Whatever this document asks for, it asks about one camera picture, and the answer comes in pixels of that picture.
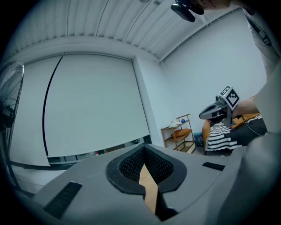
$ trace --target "black mesh vent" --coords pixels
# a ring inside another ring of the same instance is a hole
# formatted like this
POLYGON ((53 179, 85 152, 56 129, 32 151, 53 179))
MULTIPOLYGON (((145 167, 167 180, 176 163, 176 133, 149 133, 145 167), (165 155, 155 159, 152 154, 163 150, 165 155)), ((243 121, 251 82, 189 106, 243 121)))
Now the black mesh vent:
POLYGON ((110 161, 106 175, 121 192, 145 196, 145 188, 139 184, 144 164, 160 193, 176 190, 187 175, 187 169, 181 161, 143 144, 110 161))
POLYGON ((120 172, 132 181, 139 183, 141 169, 144 166, 144 151, 138 150, 133 155, 121 161, 120 172))
POLYGON ((173 165, 149 149, 145 149, 145 166, 156 184, 173 173, 173 165))

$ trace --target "ceiling beam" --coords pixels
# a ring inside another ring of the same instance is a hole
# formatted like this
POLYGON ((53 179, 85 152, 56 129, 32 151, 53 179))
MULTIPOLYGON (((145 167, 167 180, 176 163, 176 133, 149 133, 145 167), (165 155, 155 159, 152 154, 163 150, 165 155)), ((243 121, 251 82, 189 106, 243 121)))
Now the ceiling beam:
POLYGON ((198 15, 198 17, 201 19, 201 21, 203 22, 203 24, 205 24, 205 23, 207 22, 204 15, 198 15))
POLYGON ((153 54, 131 44, 93 36, 69 36, 46 40, 19 51, 6 62, 17 60, 27 64, 41 58, 62 54, 63 52, 107 54, 127 59, 141 56, 148 60, 159 62, 153 54))

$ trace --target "white sleeve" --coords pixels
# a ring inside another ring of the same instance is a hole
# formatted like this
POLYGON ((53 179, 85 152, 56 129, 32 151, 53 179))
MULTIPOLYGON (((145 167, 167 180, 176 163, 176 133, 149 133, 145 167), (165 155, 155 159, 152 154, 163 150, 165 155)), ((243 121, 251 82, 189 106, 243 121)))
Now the white sleeve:
POLYGON ((281 60, 253 99, 268 132, 281 132, 281 60))
POLYGON ((256 33, 256 31, 249 25, 251 29, 251 33, 253 39, 255 41, 256 46, 260 50, 263 58, 263 63, 265 66, 265 70, 267 73, 267 77, 269 77, 274 71, 276 65, 278 64, 280 57, 274 47, 267 46, 260 38, 260 36, 256 33))

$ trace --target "white window shade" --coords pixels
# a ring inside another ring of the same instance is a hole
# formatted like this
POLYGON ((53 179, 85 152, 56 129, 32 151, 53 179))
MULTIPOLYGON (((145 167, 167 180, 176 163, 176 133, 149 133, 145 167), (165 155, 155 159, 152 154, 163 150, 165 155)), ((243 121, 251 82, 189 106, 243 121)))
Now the white window shade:
POLYGON ((148 134, 132 62, 86 54, 63 57, 46 102, 48 157, 93 152, 148 134))
POLYGON ((43 142, 42 114, 46 90, 59 59, 53 57, 24 67, 10 149, 13 162, 49 166, 43 142))

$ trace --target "black rubber pad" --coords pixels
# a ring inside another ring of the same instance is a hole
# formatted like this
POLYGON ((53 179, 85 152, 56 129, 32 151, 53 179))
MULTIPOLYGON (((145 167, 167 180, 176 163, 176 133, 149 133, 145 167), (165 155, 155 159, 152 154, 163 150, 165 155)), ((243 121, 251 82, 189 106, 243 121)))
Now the black rubber pad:
POLYGON ((223 169, 225 168, 225 166, 223 166, 223 165, 209 163, 209 162, 203 163, 202 166, 208 167, 208 168, 211 168, 211 169, 214 169, 214 170, 218 170, 218 171, 223 171, 223 169))
POLYGON ((44 208, 44 210, 53 217, 60 219, 64 214, 82 184, 69 182, 44 208))

